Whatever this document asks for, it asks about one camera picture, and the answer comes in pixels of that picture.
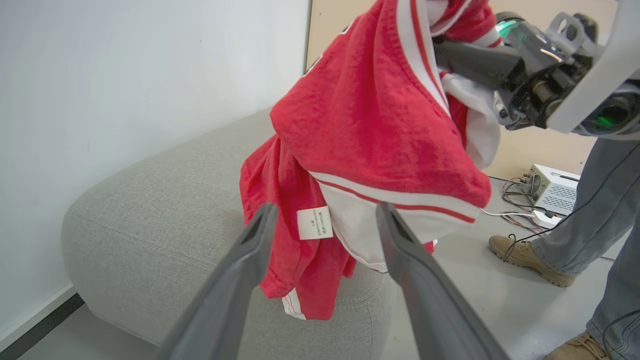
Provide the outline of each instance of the gray floor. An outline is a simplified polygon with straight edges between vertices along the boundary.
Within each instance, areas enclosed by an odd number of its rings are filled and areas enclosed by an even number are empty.
[[[487,211],[516,210],[500,200],[502,181],[492,180],[494,195]],[[499,261],[487,248],[493,234],[527,236],[527,231],[498,217],[440,239],[435,257],[484,320],[512,360],[540,360],[584,330],[604,292],[611,262],[596,260],[568,289],[557,288],[536,273]],[[615,258],[622,241],[606,256]],[[402,293],[383,355],[384,360],[418,359]],[[154,346],[117,329],[81,307],[21,360],[150,359]]]

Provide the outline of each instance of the jeans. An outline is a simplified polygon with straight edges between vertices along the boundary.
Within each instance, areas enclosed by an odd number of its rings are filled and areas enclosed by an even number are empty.
[[[551,234],[533,240],[538,257],[565,275],[579,275],[636,224],[611,267],[600,304],[587,330],[604,348],[602,332],[613,320],[640,308],[640,149],[612,174],[609,172],[638,145],[598,139],[584,166],[575,209],[591,203],[557,226]],[[606,336],[615,360],[640,359],[640,315],[615,323]]]

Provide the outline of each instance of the power strip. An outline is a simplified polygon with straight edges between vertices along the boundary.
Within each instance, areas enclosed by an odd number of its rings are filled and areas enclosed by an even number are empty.
[[[534,210],[533,211],[533,222],[535,222],[538,226],[544,227],[545,229],[553,229],[556,225],[562,220],[560,217],[548,217],[542,211]]]

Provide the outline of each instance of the shoe sole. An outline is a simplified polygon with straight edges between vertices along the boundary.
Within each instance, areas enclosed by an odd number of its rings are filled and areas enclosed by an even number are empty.
[[[492,243],[489,243],[489,249],[491,249],[491,251],[498,258],[500,258],[500,260],[504,258],[504,252],[498,249],[497,247],[493,246]],[[535,268],[529,264],[521,263],[517,260],[514,260],[513,256],[508,257],[506,262],[521,268],[530,268],[531,270],[534,270],[535,272],[540,274],[540,277],[542,277],[544,280],[552,283],[553,285],[556,285],[559,288],[568,288],[575,281],[575,277],[558,274],[557,272],[554,272],[551,269],[546,270],[545,268],[542,268],[542,269]]]

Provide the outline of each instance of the white cable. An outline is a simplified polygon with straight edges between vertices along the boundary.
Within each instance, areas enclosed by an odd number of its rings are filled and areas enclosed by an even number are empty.
[[[492,214],[492,213],[486,212],[484,209],[480,209],[480,210],[482,210],[483,213],[485,213],[487,215],[491,215],[493,217],[503,217],[503,216],[506,216],[506,215],[520,215],[521,217],[528,217],[528,218],[532,218],[533,217],[532,214],[521,214],[521,213]]]

